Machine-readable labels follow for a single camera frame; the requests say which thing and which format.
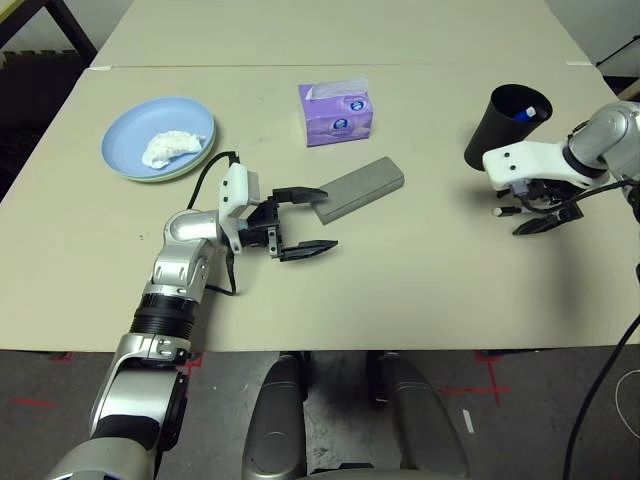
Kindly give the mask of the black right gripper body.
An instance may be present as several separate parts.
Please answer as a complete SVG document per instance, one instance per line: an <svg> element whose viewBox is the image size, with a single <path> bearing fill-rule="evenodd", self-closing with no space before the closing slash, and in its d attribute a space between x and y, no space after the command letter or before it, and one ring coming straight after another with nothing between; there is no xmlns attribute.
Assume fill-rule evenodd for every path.
<svg viewBox="0 0 640 480"><path fill-rule="evenodd" d="M522 195L524 205L549 208L571 198L571 185L564 181L533 179Z"/></svg>

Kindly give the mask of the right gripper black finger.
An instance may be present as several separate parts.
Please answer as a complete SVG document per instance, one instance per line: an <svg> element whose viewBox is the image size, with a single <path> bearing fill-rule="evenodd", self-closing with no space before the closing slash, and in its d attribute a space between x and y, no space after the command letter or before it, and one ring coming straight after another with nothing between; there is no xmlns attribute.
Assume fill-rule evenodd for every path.
<svg viewBox="0 0 640 480"><path fill-rule="evenodd" d="M512 232L512 235L526 236L544 233L566 223L579 220L583 217L584 214L578 206L565 207L549 214L543 214L541 217L527 220L518 226Z"/></svg>

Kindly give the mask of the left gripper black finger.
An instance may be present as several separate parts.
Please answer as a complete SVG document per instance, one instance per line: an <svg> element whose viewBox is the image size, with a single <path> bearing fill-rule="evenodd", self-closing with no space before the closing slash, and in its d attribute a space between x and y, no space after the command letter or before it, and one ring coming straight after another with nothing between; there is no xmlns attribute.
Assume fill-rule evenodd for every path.
<svg viewBox="0 0 640 480"><path fill-rule="evenodd" d="M324 253L338 245L336 240L311 240L299 242L295 246L282 248L277 258L281 262L297 261Z"/></svg>
<svg viewBox="0 0 640 480"><path fill-rule="evenodd" d="M276 203L313 204L327 198L328 193L319 188L285 187L272 190L272 199Z"/></svg>

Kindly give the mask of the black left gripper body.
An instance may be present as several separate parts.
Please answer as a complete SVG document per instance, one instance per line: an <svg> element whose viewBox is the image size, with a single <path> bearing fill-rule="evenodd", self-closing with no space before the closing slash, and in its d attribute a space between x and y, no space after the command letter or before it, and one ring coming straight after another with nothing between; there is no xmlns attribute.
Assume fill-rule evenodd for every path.
<svg viewBox="0 0 640 480"><path fill-rule="evenodd" d="M264 247L273 259L283 260L283 241L279 219L279 202L269 196L247 217L239 231L243 247Z"/></svg>

